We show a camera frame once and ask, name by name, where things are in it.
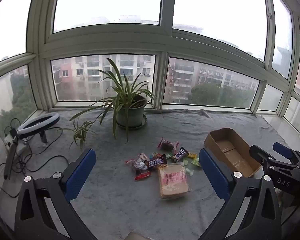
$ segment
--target blue gripper pad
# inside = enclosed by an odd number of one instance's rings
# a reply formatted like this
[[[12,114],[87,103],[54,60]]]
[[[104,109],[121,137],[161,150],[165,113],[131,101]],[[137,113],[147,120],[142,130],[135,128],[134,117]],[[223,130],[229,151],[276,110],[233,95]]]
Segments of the blue gripper pad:
[[[292,158],[292,151],[281,143],[275,142],[272,146],[273,150],[287,159]]]
[[[96,153],[90,149],[66,182],[64,196],[68,202],[78,196],[95,163]]]
[[[224,163],[215,163],[207,153],[206,148],[200,151],[199,162],[217,196],[227,202],[230,198],[229,182],[218,167]]]

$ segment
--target open cardboard box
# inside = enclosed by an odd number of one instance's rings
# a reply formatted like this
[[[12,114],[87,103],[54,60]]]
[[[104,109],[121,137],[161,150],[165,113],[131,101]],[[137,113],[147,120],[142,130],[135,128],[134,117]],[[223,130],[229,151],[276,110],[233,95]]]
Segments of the open cardboard box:
[[[243,176],[250,177],[261,167],[250,156],[249,145],[231,128],[210,132],[204,145],[232,172],[239,171]]]

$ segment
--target sky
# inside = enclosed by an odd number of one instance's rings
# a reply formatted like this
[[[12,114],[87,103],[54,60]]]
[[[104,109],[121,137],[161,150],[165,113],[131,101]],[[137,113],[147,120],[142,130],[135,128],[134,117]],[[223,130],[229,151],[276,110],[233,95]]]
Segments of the sky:
[[[26,23],[31,0],[0,3],[0,60],[26,51]],[[161,0],[58,0],[54,31],[76,25],[125,22],[127,18],[159,21]],[[287,36],[291,19],[279,0],[276,46],[291,49]],[[175,0],[173,24],[195,25],[202,34],[237,45],[263,60],[266,46],[265,0]],[[274,60],[281,56],[275,52]]]

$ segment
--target pink plastic wrapper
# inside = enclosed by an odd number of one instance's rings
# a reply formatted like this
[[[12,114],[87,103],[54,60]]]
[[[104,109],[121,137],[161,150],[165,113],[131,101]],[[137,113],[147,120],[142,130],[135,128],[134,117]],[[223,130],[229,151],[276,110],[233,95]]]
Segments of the pink plastic wrapper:
[[[158,148],[161,148],[165,151],[172,151],[174,154],[176,153],[177,146],[179,142],[170,142],[161,138],[161,142],[158,144]]]

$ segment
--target spider plant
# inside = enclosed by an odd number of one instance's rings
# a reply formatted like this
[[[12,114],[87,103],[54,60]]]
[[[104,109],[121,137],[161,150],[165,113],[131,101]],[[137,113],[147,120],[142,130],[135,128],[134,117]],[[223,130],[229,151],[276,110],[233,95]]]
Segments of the spider plant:
[[[115,137],[115,129],[116,129],[117,114],[121,109],[124,109],[125,123],[126,123],[125,130],[126,130],[126,135],[127,135],[127,141],[129,141],[128,110],[132,109],[132,108],[140,107],[140,104],[142,104],[142,102],[151,103],[151,101],[148,101],[146,98],[143,98],[141,100],[136,100],[135,99],[136,96],[138,96],[140,94],[145,94],[151,100],[154,100],[154,94],[149,90],[148,85],[146,84],[147,81],[142,81],[140,83],[137,83],[137,80],[142,73],[140,73],[131,84],[129,83],[130,76],[127,77],[125,75],[125,73],[123,73],[124,80],[125,80],[125,83],[123,83],[119,69],[116,66],[116,64],[109,58],[107,58],[107,60],[112,65],[115,73],[113,73],[110,70],[109,71],[99,70],[99,71],[106,76],[103,80],[110,79],[114,82],[115,86],[111,86],[111,88],[117,93],[117,95],[106,97],[106,98],[103,98],[103,99],[93,103],[90,108],[88,108],[78,114],[75,114],[70,119],[70,121],[72,121],[72,120],[76,119],[77,117],[79,117],[80,115],[82,115],[86,112],[89,112],[91,110],[94,110],[96,108],[104,108],[103,112],[99,115],[99,116],[102,115],[101,119],[100,119],[100,125],[101,125],[106,114],[109,112],[109,110],[111,108],[113,108],[113,110],[114,110],[114,113],[113,113],[113,135],[114,135],[114,138],[116,138]],[[104,104],[101,106],[93,106],[98,102],[104,102]]]
[[[87,138],[87,132],[89,131],[89,129],[91,128],[91,126],[94,124],[94,122],[96,121],[96,119],[91,122],[91,121],[85,121],[82,125],[79,125],[79,118],[77,120],[77,126],[75,125],[75,120],[73,120],[73,129],[70,128],[62,128],[59,130],[68,130],[68,131],[72,131],[74,133],[73,135],[73,142],[70,144],[69,146],[69,150],[70,147],[73,143],[75,143],[78,146],[77,140],[80,140],[80,148],[82,148],[83,143],[86,141]]]

